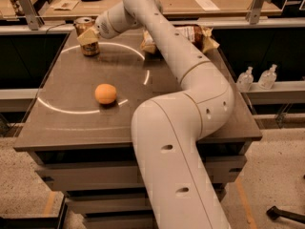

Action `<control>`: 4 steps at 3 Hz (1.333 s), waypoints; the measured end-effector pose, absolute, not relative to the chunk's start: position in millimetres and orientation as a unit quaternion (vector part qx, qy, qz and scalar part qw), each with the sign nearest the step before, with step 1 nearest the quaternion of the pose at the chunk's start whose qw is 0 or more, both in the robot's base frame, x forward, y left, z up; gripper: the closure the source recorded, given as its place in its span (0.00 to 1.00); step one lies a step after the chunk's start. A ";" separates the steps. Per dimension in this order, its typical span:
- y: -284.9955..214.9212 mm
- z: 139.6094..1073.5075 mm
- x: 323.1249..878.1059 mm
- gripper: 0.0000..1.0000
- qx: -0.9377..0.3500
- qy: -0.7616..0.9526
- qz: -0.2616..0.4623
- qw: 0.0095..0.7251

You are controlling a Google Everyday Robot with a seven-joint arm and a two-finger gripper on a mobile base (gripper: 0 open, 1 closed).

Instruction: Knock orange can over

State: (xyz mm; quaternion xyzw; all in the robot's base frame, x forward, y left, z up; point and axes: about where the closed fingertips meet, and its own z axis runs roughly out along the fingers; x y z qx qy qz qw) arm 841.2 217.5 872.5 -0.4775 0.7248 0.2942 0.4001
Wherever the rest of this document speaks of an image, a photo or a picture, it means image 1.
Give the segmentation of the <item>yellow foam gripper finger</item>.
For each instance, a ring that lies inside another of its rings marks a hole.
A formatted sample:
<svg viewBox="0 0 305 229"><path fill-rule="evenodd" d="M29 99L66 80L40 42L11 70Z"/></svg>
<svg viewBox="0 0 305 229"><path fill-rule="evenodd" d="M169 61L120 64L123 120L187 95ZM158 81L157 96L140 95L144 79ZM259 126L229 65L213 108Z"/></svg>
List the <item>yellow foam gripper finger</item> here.
<svg viewBox="0 0 305 229"><path fill-rule="evenodd" d="M96 27L77 31L77 41L81 46L95 43L99 40L99 31Z"/></svg>

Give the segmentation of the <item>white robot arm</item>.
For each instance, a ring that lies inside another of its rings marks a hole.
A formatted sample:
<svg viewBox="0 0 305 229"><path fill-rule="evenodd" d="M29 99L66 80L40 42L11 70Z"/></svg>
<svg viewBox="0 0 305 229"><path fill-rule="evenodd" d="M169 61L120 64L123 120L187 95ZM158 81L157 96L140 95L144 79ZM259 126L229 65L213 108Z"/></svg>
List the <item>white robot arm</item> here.
<svg viewBox="0 0 305 229"><path fill-rule="evenodd" d="M156 0L121 0L95 20L81 43L143 26L181 89L140 104L132 144L159 229L232 229L196 143L220 129L234 109L234 89L216 65L162 14Z"/></svg>

